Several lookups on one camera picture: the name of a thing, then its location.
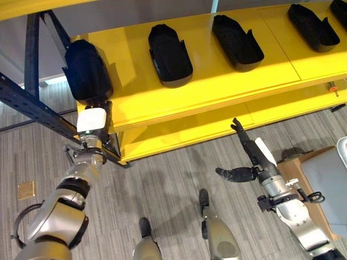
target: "black metal frame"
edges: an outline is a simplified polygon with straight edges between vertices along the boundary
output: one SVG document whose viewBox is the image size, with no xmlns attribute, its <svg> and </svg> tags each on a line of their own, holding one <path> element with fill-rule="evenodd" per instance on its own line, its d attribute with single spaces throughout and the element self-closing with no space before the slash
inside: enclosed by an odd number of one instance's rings
<svg viewBox="0 0 347 260">
<path fill-rule="evenodd" d="M 39 98 L 38 31 L 40 17 L 50 30 L 60 53 L 63 54 L 62 52 L 68 49 L 70 40 L 68 34 L 51 10 L 28 15 L 24 62 L 25 89 L 22 89 L 4 74 L 0 73 L 0 101 L 31 118 L 32 121 L 38 122 L 80 145 L 80 140 L 76 138 L 76 127 L 46 106 Z M 125 165 L 119 163 L 121 158 L 118 140 L 116 140 L 116 147 L 109 142 L 103 144 L 102 149 L 106 153 L 108 160 L 122 167 L 127 167 L 129 165 L 128 163 L 125 163 Z"/>
</svg>

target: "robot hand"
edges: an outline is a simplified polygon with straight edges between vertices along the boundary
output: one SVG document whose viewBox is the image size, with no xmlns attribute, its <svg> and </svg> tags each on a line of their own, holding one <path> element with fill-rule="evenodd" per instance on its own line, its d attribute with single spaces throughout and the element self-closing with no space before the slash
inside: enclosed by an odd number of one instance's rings
<svg viewBox="0 0 347 260">
<path fill-rule="evenodd" d="M 306 196 L 296 184 L 298 192 L 303 197 L 303 200 L 299 200 L 299 196 L 290 189 L 294 182 L 285 183 L 264 142 L 261 139 L 251 140 L 236 118 L 234 118 L 233 123 L 231 128 L 236 130 L 253 167 L 234 170 L 217 168 L 217 174 L 232 182 L 251 181 L 258 177 L 261 186 L 268 195 L 258 198 L 260 209 L 273 211 L 277 214 L 280 220 L 290 228 L 292 235 L 309 259 L 345 260 L 325 233 L 310 218 L 308 209 L 303 202 L 313 202 L 314 199 L 310 199 L 310 195 Z M 321 196 L 321 198 L 323 199 L 315 200 L 315 202 L 323 202 L 324 197 Z"/>
<path fill-rule="evenodd" d="M 17 244 L 23 249 L 16 260 L 70 260 L 70 249 L 77 246 L 88 226 L 84 213 L 85 200 L 91 187 L 98 181 L 101 166 L 106 162 L 102 143 L 108 136 L 106 111 L 86 109 L 79 115 L 77 131 L 82 148 L 66 146 L 71 167 L 48 198 L 41 204 L 25 209 L 15 221 Z M 28 231 L 28 244 L 18 237 L 21 218 L 32 209 L 40 208 Z"/>
</svg>

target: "black cable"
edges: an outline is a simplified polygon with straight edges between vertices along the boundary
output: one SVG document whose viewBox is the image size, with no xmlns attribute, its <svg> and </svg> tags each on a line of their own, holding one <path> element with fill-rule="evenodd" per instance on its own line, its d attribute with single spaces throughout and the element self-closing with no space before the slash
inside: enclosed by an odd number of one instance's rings
<svg viewBox="0 0 347 260">
<path fill-rule="evenodd" d="M 325 197 L 320 191 L 316 191 L 307 196 L 310 199 L 310 203 L 322 203 L 325 201 Z"/>
<path fill-rule="evenodd" d="M 36 210 L 39 209 L 42 206 L 42 203 L 37 203 L 37 204 L 33 204 L 30 205 L 29 207 L 25 208 L 21 213 L 19 213 L 18 217 L 15 220 L 15 223 L 13 224 L 13 228 L 14 228 L 14 235 L 11 235 L 10 238 L 11 239 L 15 239 L 17 242 L 17 245 L 23 249 L 26 244 L 21 241 L 19 235 L 18 235 L 18 228 L 20 226 L 21 221 L 23 220 L 23 218 L 32 210 Z"/>
<path fill-rule="evenodd" d="M 303 200 L 301 202 L 309 202 L 309 203 L 322 203 L 325 201 L 325 197 L 322 195 L 320 191 L 316 191 L 311 193 L 310 195 L 306 195 L 302 188 L 298 188 L 297 191 L 302 196 Z"/>
</svg>

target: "gray carpet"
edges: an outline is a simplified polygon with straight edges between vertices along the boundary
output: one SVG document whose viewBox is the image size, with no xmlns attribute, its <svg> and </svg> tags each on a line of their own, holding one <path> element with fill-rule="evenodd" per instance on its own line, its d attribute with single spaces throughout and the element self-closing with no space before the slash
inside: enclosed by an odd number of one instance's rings
<svg viewBox="0 0 347 260">
<path fill-rule="evenodd" d="M 347 135 L 347 109 L 324 110 L 249 131 L 262 137 L 276 160 L 300 150 L 331 146 Z M 74 122 L 76 115 L 68 120 Z M 9 237 L 12 223 L 26 206 L 40 202 L 56 187 L 68 168 L 62 146 L 68 141 L 32 124 L 0 134 L 0 259 L 19 252 Z M 233 184 L 214 173 L 216 166 L 250 165 L 236 135 L 131 162 L 122 169 L 108 162 L 100 182 L 87 198 L 90 223 L 74 260 L 132 259 L 140 241 L 138 220 L 147 216 L 164 260 L 209 259 L 201 238 L 197 196 L 205 187 L 211 203 L 234 233 L 243 259 L 304 259 L 299 245 L 275 214 L 262 213 L 256 198 L 264 194 L 257 181 Z M 37 195 L 17 200 L 17 184 L 34 180 Z M 32 214 L 24 219 L 27 226 Z M 25 232 L 21 227 L 20 235 Z M 336 241 L 347 256 L 347 239 Z"/>
</svg>

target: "black metal beam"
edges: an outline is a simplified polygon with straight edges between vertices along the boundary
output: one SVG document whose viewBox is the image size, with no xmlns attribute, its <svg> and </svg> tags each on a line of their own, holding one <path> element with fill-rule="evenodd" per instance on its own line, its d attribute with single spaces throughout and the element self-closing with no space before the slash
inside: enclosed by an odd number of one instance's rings
<svg viewBox="0 0 347 260">
<path fill-rule="evenodd" d="M 0 101 L 54 132 L 80 144 L 80 141 L 74 138 L 77 135 L 74 125 L 2 73 L 0 73 Z"/>
<path fill-rule="evenodd" d="M 24 87 L 31 95 L 39 99 L 38 93 L 38 29 L 40 15 L 30 14 L 27 19 L 25 39 Z"/>
</svg>

